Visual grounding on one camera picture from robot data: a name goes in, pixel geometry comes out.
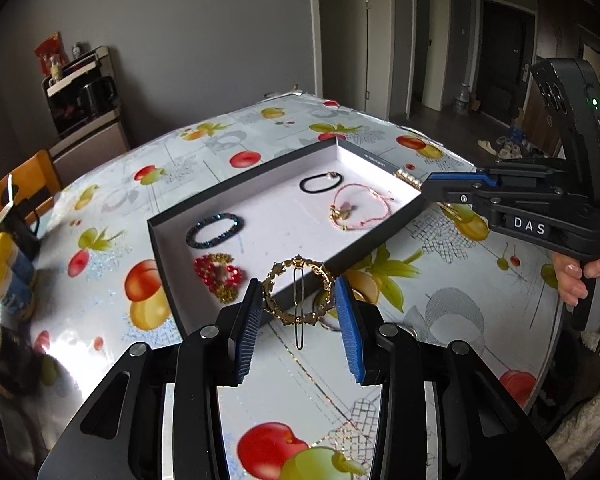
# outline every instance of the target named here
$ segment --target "white fleece garment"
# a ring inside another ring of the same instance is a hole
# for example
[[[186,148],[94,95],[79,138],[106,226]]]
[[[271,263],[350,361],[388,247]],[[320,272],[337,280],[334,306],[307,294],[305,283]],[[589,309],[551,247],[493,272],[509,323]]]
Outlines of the white fleece garment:
[[[599,334],[583,333],[582,341],[594,350]],[[600,392],[571,418],[565,420],[547,440],[567,479],[571,478],[600,443]]]

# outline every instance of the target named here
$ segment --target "person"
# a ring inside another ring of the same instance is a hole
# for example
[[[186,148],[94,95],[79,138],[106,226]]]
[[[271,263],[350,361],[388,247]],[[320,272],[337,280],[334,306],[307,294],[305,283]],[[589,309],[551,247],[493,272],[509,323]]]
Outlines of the person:
[[[582,277],[600,276],[600,259],[580,267],[580,263],[563,254],[552,254],[558,293],[567,305],[578,307],[578,301],[587,297]],[[594,350],[599,334],[582,333],[582,342]],[[547,444],[557,456],[567,478],[571,478],[591,457],[600,443],[600,391],[589,402],[571,413],[549,437]]]

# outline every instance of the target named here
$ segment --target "shelf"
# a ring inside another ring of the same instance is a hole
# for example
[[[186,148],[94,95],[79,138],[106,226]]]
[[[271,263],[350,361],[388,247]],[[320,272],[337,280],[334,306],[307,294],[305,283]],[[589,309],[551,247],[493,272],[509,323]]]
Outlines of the shelf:
[[[83,74],[86,74],[87,72],[93,70],[94,68],[97,68],[97,66],[98,66],[98,61],[94,60],[94,61],[91,61],[89,64],[86,64],[85,66],[79,68],[75,72],[71,72],[69,75],[64,76],[55,85],[50,86],[46,90],[46,95],[51,97],[52,95],[61,91],[63,88],[69,86],[74,79],[76,79],[77,77],[80,77]]]

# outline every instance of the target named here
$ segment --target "chair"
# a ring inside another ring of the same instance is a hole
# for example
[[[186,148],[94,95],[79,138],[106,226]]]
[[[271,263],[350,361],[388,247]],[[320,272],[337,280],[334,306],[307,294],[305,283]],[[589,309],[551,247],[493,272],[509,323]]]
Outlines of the chair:
[[[13,200],[20,204],[20,211],[26,216],[27,223],[35,220],[33,211],[43,215],[54,205],[54,195],[62,189],[56,168],[51,162],[49,152],[37,152],[26,162],[23,162],[15,170],[13,175],[13,187],[16,194]],[[9,201],[7,190],[7,178],[0,181],[0,211]]]

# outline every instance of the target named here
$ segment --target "yellow and blue bottle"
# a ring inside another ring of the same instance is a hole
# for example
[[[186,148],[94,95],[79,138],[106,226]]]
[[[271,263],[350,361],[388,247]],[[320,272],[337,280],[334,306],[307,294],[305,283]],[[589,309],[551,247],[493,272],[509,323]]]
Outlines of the yellow and blue bottle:
[[[33,288],[36,283],[36,269],[7,233],[0,233],[0,260],[6,262],[29,288]]]
[[[31,289],[0,259],[0,308],[17,317],[27,320],[35,309]]]

